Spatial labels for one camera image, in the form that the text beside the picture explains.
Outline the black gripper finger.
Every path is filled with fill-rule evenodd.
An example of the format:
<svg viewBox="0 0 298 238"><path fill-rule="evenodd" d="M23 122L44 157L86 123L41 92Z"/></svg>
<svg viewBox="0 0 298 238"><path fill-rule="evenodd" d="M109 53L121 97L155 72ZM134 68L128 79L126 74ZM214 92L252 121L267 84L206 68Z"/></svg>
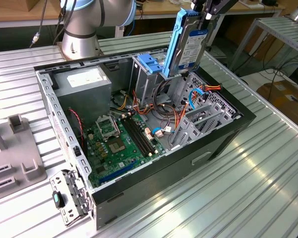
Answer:
<svg viewBox="0 0 298 238"><path fill-rule="evenodd" d="M204 8L206 0L192 0L191 9L195 12L201 12Z"/></svg>
<svg viewBox="0 0 298 238"><path fill-rule="evenodd" d="M237 2L238 0L207 0L205 2L206 19L210 20L213 15L226 13Z"/></svg>

